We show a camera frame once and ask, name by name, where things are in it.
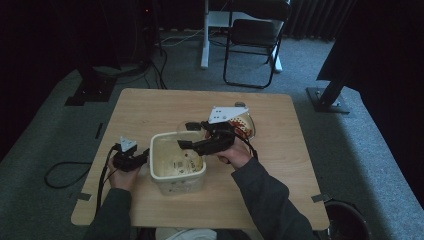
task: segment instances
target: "black stand base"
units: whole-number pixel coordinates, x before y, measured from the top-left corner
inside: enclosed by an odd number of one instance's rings
[[[108,102],[115,87],[116,78],[98,76],[99,84],[82,81],[74,96],[69,97],[65,106],[83,106],[85,102]]]
[[[315,111],[317,112],[328,112],[328,113],[342,113],[349,114],[350,110],[346,107],[346,104],[341,96],[338,96],[336,101],[330,106],[321,104],[321,96],[325,88],[306,88],[306,92],[314,105]]]

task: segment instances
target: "chair leg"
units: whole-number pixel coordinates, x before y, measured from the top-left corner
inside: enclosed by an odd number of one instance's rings
[[[228,37],[227,37],[227,45],[226,45],[226,48],[225,48],[225,59],[224,59],[223,78],[224,78],[225,83],[227,83],[228,85],[231,85],[231,86],[259,88],[259,89],[264,89],[264,88],[268,87],[269,85],[271,85],[272,78],[274,76],[274,71],[275,71],[275,64],[277,63],[278,52],[280,50],[280,45],[281,45],[281,39],[279,40],[279,42],[275,46],[275,48],[276,48],[275,56],[273,56],[273,54],[272,54],[273,51],[271,51],[271,53],[268,55],[268,59],[267,59],[266,63],[269,63],[269,61],[272,60],[272,64],[271,64],[272,66],[271,66],[271,73],[269,75],[269,79],[268,79],[267,84],[265,84],[265,85],[253,85],[253,84],[230,82],[230,81],[227,80],[227,64],[228,64],[228,58],[229,58],[229,52],[230,52],[230,31],[229,31]]]

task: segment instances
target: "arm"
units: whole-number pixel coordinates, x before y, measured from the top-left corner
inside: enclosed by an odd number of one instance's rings
[[[84,239],[130,239],[131,193],[111,188]]]
[[[288,199],[287,186],[270,176],[241,140],[216,155],[236,170],[232,176],[265,239],[314,239],[308,219]]]
[[[84,239],[130,239],[131,189],[140,168],[130,172],[117,170],[108,163],[109,190],[102,207],[90,224]]]

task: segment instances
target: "hand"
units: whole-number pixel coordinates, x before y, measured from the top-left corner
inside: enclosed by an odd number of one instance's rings
[[[234,169],[243,167],[252,158],[242,140],[235,138],[234,144],[227,150],[214,154],[224,163],[231,163]]]
[[[130,172],[124,172],[119,169],[116,169],[113,166],[113,158],[109,159],[108,167],[109,182],[111,188],[120,188],[127,191],[131,191],[141,167],[136,168]]]

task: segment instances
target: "black wire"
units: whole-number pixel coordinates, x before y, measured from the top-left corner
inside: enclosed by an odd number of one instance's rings
[[[146,83],[146,85],[147,85],[147,88],[148,89],[151,89],[151,87],[150,87],[150,83],[149,83],[149,80],[147,79],[147,74],[144,74],[144,76],[143,76],[143,78],[144,78],[144,82]]]
[[[96,72],[100,76],[106,76],[106,77],[115,77],[115,78],[131,77],[131,76],[137,76],[137,75],[140,75],[141,73],[144,73],[149,68],[150,64],[151,64],[150,61],[141,62],[138,64],[138,67],[135,69],[130,69],[125,72],[119,72],[114,74],[101,72],[100,70],[96,70]]]
[[[237,126],[235,126],[234,128],[240,130],[242,133],[244,133],[245,138],[249,139],[248,136],[247,136],[247,133],[245,131],[243,131],[243,129],[241,129],[240,127],[237,127]]]
[[[159,73],[158,73],[158,71],[157,71],[157,68],[155,68],[154,73],[155,73],[155,83],[156,83],[156,87],[157,87],[157,89],[160,89],[161,87],[159,86],[159,82],[158,82],[158,76],[159,76]]]
[[[161,53],[163,53],[164,54],[164,56],[165,56],[165,60],[164,60],[164,62],[163,62],[163,64],[162,64],[162,67],[161,67],[161,70],[159,70],[158,68],[157,68],[157,66],[152,62],[152,66],[153,66],[153,68],[156,70],[156,72],[159,74],[159,85],[160,85],[160,88],[162,88],[162,89],[168,89],[167,87],[166,87],[166,85],[165,85],[165,82],[163,81],[163,70],[164,70],[164,68],[165,68],[165,65],[166,65],[166,62],[168,61],[168,54],[167,54],[167,52],[165,51],[165,50],[163,50],[163,49],[161,49],[161,48],[159,48],[159,47],[157,47],[158,49],[159,49],[159,51],[161,52]]]
[[[102,202],[102,193],[103,193],[103,187],[104,187],[104,178],[105,178],[105,175],[106,175],[107,165],[109,163],[110,155],[112,154],[112,152],[114,150],[118,150],[118,146],[119,145],[116,144],[113,147],[111,147],[110,150],[109,150],[109,153],[107,154],[105,165],[103,166],[102,174],[101,174],[100,179],[99,179],[99,186],[97,188],[97,202],[96,202],[96,214],[95,215],[97,215],[97,212],[99,211],[100,205],[101,205],[101,202]]]
[[[107,176],[107,178],[103,181],[103,185],[106,183],[106,181],[110,178],[110,176],[112,176],[112,174],[116,173],[116,171],[118,171],[118,169],[115,169],[115,171],[109,173],[109,175]]]
[[[241,135],[239,135],[239,134],[237,134],[237,133],[233,133],[236,137],[238,137],[240,140],[242,140],[248,147],[249,147],[249,149],[250,149],[250,151],[252,152],[252,154],[253,154],[253,157],[255,157],[256,158],[256,160],[258,160],[259,161],[259,158],[258,158],[258,152],[256,152],[256,150],[255,150],[255,148],[253,148],[253,146],[250,144],[250,142],[249,142],[249,140],[247,140],[246,138],[244,138],[243,136],[241,136]]]
[[[75,179],[73,182],[70,182],[68,184],[65,185],[61,185],[61,186],[57,186],[57,185],[53,185],[49,182],[49,174],[58,166],[60,165],[65,165],[65,164],[87,164],[87,165],[91,165],[91,163],[87,163],[87,162],[60,162],[60,163],[56,163],[55,165],[51,166],[50,169],[46,172],[46,174],[44,174],[44,183],[46,183],[47,186],[54,188],[54,189],[63,189],[63,188],[67,188],[70,187],[72,185],[74,185],[75,183],[77,183],[79,180],[81,180],[81,178],[83,178],[89,171],[90,168],[88,168],[83,174],[81,174],[81,176],[79,176],[77,179]]]
[[[137,76],[136,78],[134,78],[134,79],[132,79],[132,80],[129,80],[129,81],[127,81],[127,82],[124,82],[124,81],[122,81],[122,82],[121,82],[121,81],[120,81],[120,82],[117,82],[117,83],[116,83],[116,85],[126,85],[126,84],[130,84],[130,83],[136,82],[136,81],[138,81],[138,80],[139,80],[139,79],[141,79],[141,78],[146,79],[146,76],[149,74],[150,69],[151,69],[151,65],[149,66],[149,68],[147,68],[147,69],[146,69],[146,71],[144,71],[144,72],[143,72],[143,74],[142,74],[142,75]]]

